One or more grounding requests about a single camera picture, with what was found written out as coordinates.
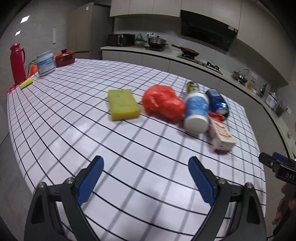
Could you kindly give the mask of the person right hand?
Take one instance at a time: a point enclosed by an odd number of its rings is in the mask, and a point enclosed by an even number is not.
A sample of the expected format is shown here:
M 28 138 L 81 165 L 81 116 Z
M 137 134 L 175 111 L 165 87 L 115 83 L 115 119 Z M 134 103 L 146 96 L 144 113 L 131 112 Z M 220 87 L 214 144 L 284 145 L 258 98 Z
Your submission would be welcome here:
M 279 202 L 279 204 L 278 204 L 277 211 L 276 211 L 276 216 L 275 216 L 274 220 L 271 223 L 272 225 L 276 225 L 278 223 L 278 221 L 282 218 L 282 216 L 283 216 L 283 209 L 284 209 L 285 204 L 286 204 L 286 199 L 285 199 L 285 197 L 283 197 L 281 199 L 281 201 Z M 294 210 L 294 208 L 295 208 L 295 201 L 293 199 L 291 199 L 288 202 L 288 208 L 291 211 Z

